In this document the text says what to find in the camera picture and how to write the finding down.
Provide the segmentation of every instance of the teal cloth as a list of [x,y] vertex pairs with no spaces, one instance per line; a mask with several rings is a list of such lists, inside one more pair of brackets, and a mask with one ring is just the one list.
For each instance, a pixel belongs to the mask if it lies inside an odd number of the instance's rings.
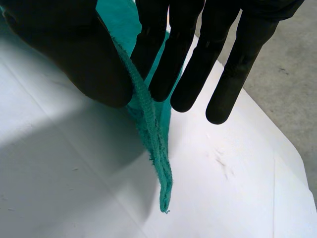
[[97,11],[106,23],[121,60],[130,72],[134,84],[134,95],[127,109],[136,121],[141,140],[150,153],[150,160],[160,182],[160,210],[167,213],[172,190],[172,172],[168,160],[170,97],[163,103],[157,103],[152,100],[148,91],[148,85],[159,64],[164,44],[144,82],[129,58],[136,43],[136,36],[141,31],[134,2],[132,0],[99,0]]

